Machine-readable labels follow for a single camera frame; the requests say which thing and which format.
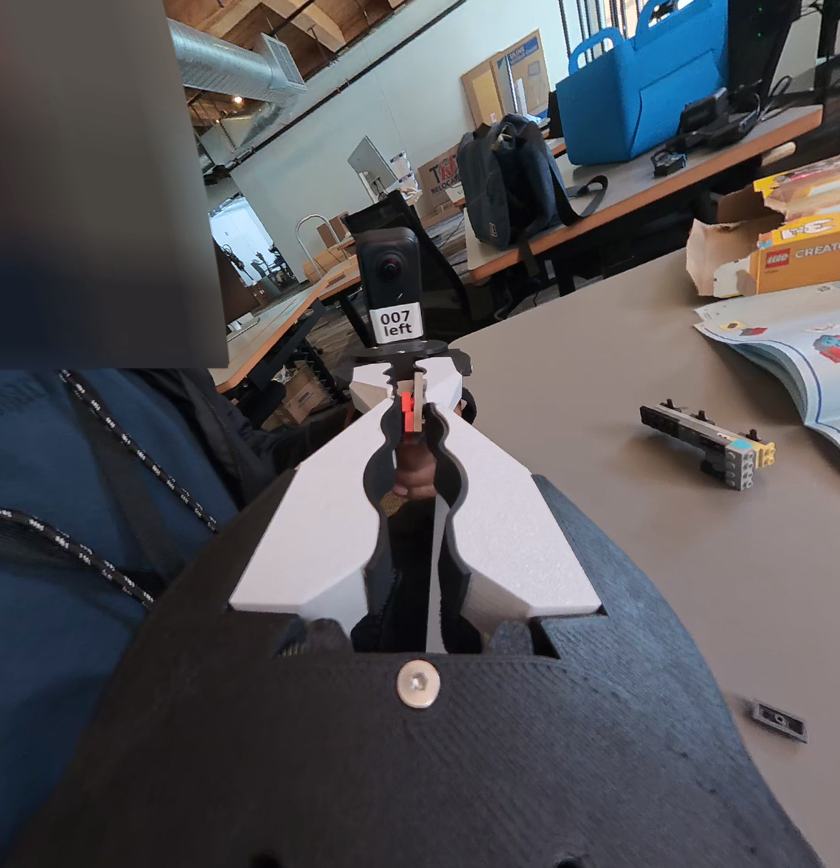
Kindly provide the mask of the white step ladder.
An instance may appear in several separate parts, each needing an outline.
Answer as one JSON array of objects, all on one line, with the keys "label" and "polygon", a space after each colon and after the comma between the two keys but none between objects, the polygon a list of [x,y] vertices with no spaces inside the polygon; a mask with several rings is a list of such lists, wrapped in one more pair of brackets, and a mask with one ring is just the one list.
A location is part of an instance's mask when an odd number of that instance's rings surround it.
[{"label": "white step ladder", "polygon": [[315,271],[316,271],[316,273],[317,273],[317,277],[318,277],[319,279],[323,279],[323,278],[324,278],[324,275],[325,275],[325,272],[322,271],[322,270],[320,269],[320,267],[317,265],[317,261],[314,259],[314,256],[310,253],[308,247],[307,247],[306,244],[304,243],[304,241],[303,241],[303,239],[302,239],[302,236],[301,236],[301,230],[302,230],[302,227],[303,227],[306,223],[311,222],[311,221],[318,221],[318,223],[323,223],[324,225],[327,225],[327,227],[328,227],[329,229],[331,229],[331,224],[329,223],[329,221],[328,221],[325,217],[323,217],[323,215],[321,215],[321,214],[319,214],[319,213],[312,213],[312,214],[306,215],[306,216],[305,216],[304,218],[302,218],[298,223],[296,223],[296,240],[297,240],[297,243],[298,243],[299,245],[301,245],[301,247],[302,247],[304,253],[305,253],[306,256],[308,257],[308,261],[310,261],[311,264],[314,266]]}]

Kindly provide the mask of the person's left hand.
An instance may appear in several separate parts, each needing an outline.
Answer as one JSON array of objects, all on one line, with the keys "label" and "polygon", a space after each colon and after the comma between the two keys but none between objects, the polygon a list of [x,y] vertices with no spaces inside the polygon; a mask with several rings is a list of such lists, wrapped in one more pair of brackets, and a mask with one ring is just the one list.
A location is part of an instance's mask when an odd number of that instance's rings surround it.
[{"label": "person's left hand", "polygon": [[394,495],[409,501],[436,497],[436,458],[425,438],[399,443],[394,450],[394,458]]}]

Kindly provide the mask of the black monitor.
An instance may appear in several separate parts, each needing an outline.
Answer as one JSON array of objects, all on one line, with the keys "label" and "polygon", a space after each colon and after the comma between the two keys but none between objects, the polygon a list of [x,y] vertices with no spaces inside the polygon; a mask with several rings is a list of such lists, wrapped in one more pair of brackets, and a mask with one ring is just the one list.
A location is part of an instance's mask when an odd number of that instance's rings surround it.
[{"label": "black monitor", "polygon": [[801,12],[799,1],[728,2],[728,95],[770,92],[791,26]]}]

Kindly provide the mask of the blue sweatshirt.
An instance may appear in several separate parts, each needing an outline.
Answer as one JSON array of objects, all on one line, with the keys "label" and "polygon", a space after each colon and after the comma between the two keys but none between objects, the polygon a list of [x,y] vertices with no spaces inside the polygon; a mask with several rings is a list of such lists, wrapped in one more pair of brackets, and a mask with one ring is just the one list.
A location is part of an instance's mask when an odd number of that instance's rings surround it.
[{"label": "blue sweatshirt", "polygon": [[[217,524],[238,512],[189,422],[142,372],[80,376],[105,414]],[[132,462],[175,577],[212,530],[128,452],[60,374],[0,371],[0,509],[63,531],[135,578],[159,580],[103,477],[82,418]],[[57,785],[145,608],[41,531],[0,518],[0,863]]]}]

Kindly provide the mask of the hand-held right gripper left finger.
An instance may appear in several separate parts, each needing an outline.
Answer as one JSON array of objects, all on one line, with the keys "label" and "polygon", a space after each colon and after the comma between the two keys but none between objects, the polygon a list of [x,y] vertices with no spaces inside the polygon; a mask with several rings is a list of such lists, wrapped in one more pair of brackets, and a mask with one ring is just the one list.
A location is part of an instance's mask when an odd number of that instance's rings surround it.
[{"label": "hand-held right gripper left finger", "polygon": [[382,420],[394,408],[392,398],[380,402],[298,466],[230,597],[233,609],[330,619],[347,634],[370,612],[363,571],[381,520],[363,477],[379,450],[392,461]]}]

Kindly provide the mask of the orange-edged office desk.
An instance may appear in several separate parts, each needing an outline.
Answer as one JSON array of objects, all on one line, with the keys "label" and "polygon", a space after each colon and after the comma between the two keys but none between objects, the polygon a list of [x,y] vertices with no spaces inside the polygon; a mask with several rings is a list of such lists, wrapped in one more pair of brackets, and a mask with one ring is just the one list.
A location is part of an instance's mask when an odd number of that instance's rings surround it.
[{"label": "orange-edged office desk", "polygon": [[256,314],[248,327],[228,337],[229,364],[210,369],[217,391],[226,394],[239,387],[275,347],[284,343],[295,326],[313,326],[312,313],[321,315],[327,304],[337,304],[342,296],[359,287],[359,266],[353,255],[310,288]]}]

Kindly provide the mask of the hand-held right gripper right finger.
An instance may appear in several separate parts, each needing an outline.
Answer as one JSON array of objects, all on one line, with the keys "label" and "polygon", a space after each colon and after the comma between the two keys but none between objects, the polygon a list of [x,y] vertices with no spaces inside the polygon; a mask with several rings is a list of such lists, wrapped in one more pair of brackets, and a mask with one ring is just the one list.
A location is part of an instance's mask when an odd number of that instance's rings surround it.
[{"label": "hand-held right gripper right finger", "polygon": [[437,499],[427,647],[482,647],[502,624],[603,604],[533,474],[453,410],[424,410]]}]

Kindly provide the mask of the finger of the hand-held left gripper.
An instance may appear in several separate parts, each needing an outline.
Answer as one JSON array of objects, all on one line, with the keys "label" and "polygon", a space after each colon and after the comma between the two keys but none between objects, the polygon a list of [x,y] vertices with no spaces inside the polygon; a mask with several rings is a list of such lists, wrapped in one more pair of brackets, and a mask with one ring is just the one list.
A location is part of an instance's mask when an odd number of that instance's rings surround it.
[{"label": "finger of the hand-held left gripper", "polygon": [[362,363],[353,368],[349,393],[360,414],[367,414],[383,404],[392,407],[395,386],[392,382],[392,363]]},{"label": "finger of the hand-held left gripper", "polygon": [[453,412],[460,405],[463,393],[462,375],[452,359],[423,359],[424,395],[422,416],[426,416],[426,406],[436,406],[438,410]]}]

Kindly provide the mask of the open instruction booklet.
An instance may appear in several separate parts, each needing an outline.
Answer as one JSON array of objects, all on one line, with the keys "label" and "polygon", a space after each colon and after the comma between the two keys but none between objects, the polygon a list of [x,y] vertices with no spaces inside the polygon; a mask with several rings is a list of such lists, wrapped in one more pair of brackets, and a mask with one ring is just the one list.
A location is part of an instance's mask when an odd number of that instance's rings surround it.
[{"label": "open instruction booklet", "polygon": [[695,327],[786,388],[807,428],[840,449],[840,281],[696,309]]}]

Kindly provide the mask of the small dark grey tile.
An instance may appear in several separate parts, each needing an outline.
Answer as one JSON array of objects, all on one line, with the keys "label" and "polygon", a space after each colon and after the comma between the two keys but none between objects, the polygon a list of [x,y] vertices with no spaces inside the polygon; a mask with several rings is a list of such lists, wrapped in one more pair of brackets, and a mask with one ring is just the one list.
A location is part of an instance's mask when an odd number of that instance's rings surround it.
[{"label": "small dark grey tile", "polygon": [[790,712],[759,700],[752,700],[750,717],[753,722],[785,738],[803,744],[808,741],[806,722]]}]

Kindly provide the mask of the flat cardboard cartons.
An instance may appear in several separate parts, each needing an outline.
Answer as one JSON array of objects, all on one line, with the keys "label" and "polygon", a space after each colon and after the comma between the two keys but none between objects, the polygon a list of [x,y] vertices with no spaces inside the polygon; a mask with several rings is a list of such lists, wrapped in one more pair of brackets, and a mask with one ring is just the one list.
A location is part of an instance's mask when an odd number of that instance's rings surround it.
[{"label": "flat cardboard cartons", "polygon": [[549,78],[540,31],[498,52],[461,77],[474,127],[491,126],[506,114],[543,123],[548,116]]}]

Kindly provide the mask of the silver monitor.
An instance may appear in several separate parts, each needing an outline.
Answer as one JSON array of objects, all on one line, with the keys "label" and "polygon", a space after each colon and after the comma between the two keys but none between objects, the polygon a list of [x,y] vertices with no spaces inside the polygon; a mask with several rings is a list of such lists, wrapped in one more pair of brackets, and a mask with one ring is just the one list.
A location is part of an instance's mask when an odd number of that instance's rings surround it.
[{"label": "silver monitor", "polygon": [[348,157],[348,163],[372,202],[381,201],[394,189],[399,188],[399,179],[391,163],[382,157],[369,136],[364,136],[360,140]]}]

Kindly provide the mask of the dark blue backpack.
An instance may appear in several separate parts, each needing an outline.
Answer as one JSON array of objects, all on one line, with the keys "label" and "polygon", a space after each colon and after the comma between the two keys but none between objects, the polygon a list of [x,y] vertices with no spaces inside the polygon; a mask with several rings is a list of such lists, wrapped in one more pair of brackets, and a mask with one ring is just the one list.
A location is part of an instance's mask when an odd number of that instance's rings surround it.
[{"label": "dark blue backpack", "polygon": [[566,188],[540,128],[521,114],[464,136],[457,166],[475,237],[499,251],[593,214],[608,188],[604,175]]}]

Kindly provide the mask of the person's left forearm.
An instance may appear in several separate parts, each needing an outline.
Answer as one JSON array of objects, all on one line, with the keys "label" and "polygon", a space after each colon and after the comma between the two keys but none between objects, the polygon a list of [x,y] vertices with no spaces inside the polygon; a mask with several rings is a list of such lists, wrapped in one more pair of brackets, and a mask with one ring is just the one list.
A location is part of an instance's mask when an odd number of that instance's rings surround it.
[{"label": "person's left forearm", "polygon": [[200,424],[212,460],[239,508],[295,469],[345,430],[358,416],[351,402],[312,415],[300,425],[255,428],[224,395],[210,389],[210,408]]}]

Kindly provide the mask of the blue felt tote bag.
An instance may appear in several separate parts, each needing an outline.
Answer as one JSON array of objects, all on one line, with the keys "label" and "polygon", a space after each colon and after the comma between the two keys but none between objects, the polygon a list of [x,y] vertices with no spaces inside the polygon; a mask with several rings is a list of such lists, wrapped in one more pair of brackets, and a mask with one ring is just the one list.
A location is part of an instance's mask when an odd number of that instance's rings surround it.
[{"label": "blue felt tote bag", "polygon": [[669,140],[685,107],[726,87],[728,3],[647,2],[635,33],[604,28],[574,50],[556,87],[574,166],[625,162]]}]

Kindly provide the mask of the black white drawstring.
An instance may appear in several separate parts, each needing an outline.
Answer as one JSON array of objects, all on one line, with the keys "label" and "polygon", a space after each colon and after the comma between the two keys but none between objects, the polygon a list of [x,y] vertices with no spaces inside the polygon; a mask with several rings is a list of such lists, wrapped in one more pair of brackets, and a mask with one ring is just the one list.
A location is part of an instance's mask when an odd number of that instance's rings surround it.
[{"label": "black white drawstring", "polygon": [[116,421],[103,397],[85,377],[67,369],[60,369],[57,375],[72,396],[75,410],[80,411],[80,425],[91,442],[93,453],[101,462],[107,481],[124,497],[123,504],[130,509],[130,515],[137,515],[138,521],[142,522],[150,510],[145,483],[140,493],[132,493],[132,485],[137,481],[137,469],[142,468],[144,476],[158,480],[212,534],[219,532],[219,522],[211,512],[160,462],[141,448]]},{"label": "black white drawstring", "polygon": [[33,542],[35,538],[46,541],[51,547],[95,570],[147,610],[153,607],[163,590],[157,575],[145,572],[128,573],[53,525],[19,510],[0,508],[0,527],[10,526],[22,528],[28,542]]}]

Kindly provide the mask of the yellow toy brick box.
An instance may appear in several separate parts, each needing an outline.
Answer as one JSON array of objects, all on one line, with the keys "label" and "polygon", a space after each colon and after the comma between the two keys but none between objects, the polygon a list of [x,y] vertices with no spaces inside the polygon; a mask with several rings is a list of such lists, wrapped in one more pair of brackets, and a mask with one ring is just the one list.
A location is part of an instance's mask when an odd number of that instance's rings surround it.
[{"label": "yellow toy brick box", "polygon": [[716,223],[693,223],[685,266],[709,298],[840,281],[840,155],[725,195]]}]

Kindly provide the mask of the grey background desk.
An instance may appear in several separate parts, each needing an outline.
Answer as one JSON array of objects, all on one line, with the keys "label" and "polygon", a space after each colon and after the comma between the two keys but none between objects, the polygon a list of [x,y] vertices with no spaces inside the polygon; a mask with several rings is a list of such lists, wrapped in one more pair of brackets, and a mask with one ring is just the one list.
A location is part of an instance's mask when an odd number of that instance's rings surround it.
[{"label": "grey background desk", "polygon": [[690,156],[686,167],[662,178],[653,176],[652,158],[642,155],[634,160],[599,168],[608,179],[608,188],[596,211],[571,226],[556,225],[529,241],[538,263],[553,263],[559,292],[573,290],[573,271],[567,262],[576,254],[576,239],[630,216],[634,212],[685,191],[712,184],[717,175],[751,161],[760,161],[772,148],[792,142],[818,128],[823,119],[822,105],[786,107],[758,124],[738,143],[718,150],[699,150]]}]

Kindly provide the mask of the grey black brick assembly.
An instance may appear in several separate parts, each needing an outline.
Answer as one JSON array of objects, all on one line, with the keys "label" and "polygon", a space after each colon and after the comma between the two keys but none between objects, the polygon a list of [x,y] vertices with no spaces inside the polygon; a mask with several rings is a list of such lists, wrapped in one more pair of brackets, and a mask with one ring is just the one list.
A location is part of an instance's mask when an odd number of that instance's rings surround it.
[{"label": "grey black brick assembly", "polygon": [[639,412],[644,425],[700,450],[701,471],[734,491],[751,488],[755,472],[774,464],[774,443],[761,440],[755,429],[730,431],[714,424],[704,410],[690,415],[670,399]]}]

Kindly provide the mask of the silver air duct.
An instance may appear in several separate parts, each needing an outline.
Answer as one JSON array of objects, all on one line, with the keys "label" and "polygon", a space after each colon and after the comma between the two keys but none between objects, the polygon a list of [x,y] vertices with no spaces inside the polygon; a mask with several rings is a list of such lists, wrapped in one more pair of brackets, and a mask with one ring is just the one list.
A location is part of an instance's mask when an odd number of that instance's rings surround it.
[{"label": "silver air duct", "polygon": [[307,87],[290,50],[259,34],[244,49],[168,19],[184,86],[279,105],[291,104]]}]

